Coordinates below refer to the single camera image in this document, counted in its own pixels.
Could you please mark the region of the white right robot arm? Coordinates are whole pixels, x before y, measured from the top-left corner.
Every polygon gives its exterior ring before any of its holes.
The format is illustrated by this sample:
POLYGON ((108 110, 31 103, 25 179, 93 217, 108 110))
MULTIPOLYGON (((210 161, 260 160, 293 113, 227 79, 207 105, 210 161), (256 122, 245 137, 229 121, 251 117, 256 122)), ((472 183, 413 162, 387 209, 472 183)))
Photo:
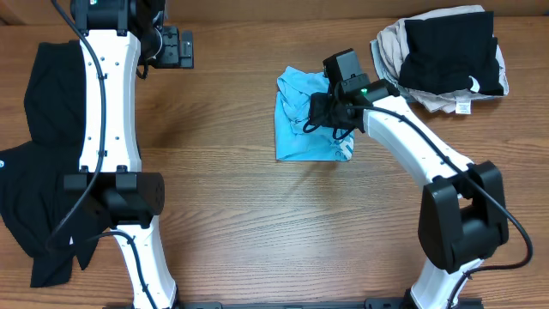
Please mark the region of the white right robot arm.
POLYGON ((422 191, 418 236, 426 256, 401 297, 370 298, 366 308, 481 308, 460 296, 476 270, 509 239, 503 178, 490 161, 475 164, 426 127, 398 90, 361 76, 311 96, 304 129, 358 129, 381 143, 422 191))

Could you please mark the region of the light blue t-shirt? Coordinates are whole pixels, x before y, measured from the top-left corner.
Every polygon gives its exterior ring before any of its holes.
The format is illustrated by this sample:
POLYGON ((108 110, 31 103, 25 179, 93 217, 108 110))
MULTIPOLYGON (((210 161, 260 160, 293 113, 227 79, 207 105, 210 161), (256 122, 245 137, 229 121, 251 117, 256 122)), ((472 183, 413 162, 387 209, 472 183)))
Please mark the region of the light blue t-shirt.
POLYGON ((286 67, 277 78, 274 110, 275 157, 278 161, 350 161, 354 135, 336 141, 333 130, 319 127, 304 132, 309 119, 311 96, 325 93, 329 80, 321 73, 305 73, 286 67))

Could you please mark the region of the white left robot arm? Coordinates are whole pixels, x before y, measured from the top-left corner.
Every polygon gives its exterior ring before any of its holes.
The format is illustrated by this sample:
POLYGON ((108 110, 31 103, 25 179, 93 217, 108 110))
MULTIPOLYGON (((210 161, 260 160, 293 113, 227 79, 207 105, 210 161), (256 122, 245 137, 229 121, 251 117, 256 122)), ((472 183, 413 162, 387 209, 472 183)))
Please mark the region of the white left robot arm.
POLYGON ((78 171, 64 179, 64 189, 78 199, 59 225, 88 210, 100 222, 90 239, 111 236, 124 256, 131 307, 179 308, 160 237, 165 183, 160 173, 142 170, 135 87, 149 68, 192 68, 192 33, 164 24, 161 0, 77 0, 70 10, 63 18, 80 40, 86 118, 78 171))

